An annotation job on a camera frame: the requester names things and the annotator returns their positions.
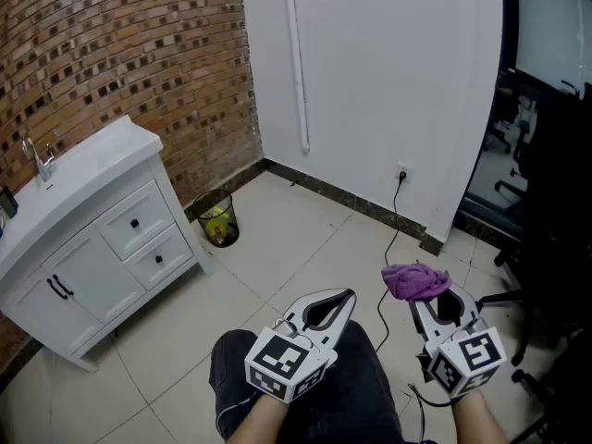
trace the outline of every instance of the sink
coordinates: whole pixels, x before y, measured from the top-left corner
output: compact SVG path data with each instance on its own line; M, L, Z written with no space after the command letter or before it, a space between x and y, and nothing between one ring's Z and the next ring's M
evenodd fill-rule
M157 135L124 116L59 156L49 180L36 175L15 195L18 212L0 239L0 278L66 214L162 149Z

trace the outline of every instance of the tile floor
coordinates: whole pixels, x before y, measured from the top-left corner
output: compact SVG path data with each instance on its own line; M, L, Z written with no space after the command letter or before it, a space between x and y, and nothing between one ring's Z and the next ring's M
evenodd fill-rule
M270 173L234 194L241 234L226 250L207 247L216 271L190 271L119 328L91 356L99 371L89 374L47 349L41 350L0 396L0 419L10 442L101 444L219 443L214 394L207 379L209 353L226 330L261 331L304 293L352 288L354 319L377 345L384 326L376 304L384 292L383 252L392 228L353 212ZM201 235L199 226L194 225ZM439 257L399 234L389 251L392 264L415 260L450 272L475 297L499 292L511 282L493 265L496 250L454 229ZM414 382L432 400L444 400L434 383L423 383L415 355L422 341L409 307L388 296L382 310L390 338L379 356L407 440L417 440L419 408L409 396ZM486 309L512 354L522 314L515 305ZM530 347L523 368L538 374L552 351ZM485 388L493 413L511 437L540 410L510 381L506 364ZM426 438L455 442L450 410L425 407Z

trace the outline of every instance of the power cord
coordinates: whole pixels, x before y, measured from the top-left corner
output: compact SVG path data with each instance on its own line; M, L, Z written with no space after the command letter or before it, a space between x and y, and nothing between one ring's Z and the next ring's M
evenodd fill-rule
M399 215L397 214L397 196L399 195L399 189L401 188L401 184L403 183L405 178L407 178L407 173L405 171L402 171L401 173L399 173L399 186L397 186L397 191L395 192L395 197L392 200L392 205L395 208L395 221L397 222L397 231L395 232L395 236L392 238L392 240L388 244L387 249L385 250L385 264L387 266L389 266L389 259L387 258L387 253L389 253L390 247L392 247L392 244L395 242L395 240L397 239L397 236L399 235L399 232L401 231L401 224L399 223ZM382 300L385 299L385 296L387 296L388 292L389 292L389 288L387 288L385 293L382 295L382 298L380 298L380 301L378 302L378 306L376 307L376 310L378 311L378 315L380 316L380 319L382 319L382 324L385 325L385 329L387 330L387 335L382 339L382 342L380 342L380 345L378 345L378 347L376 347L376 353L378 353L378 351L382 347L382 344L384 344L387 341L387 339L389 338L389 335L390 335L389 325L387 324L387 321L385 321L385 317L380 312L380 304L382 304Z

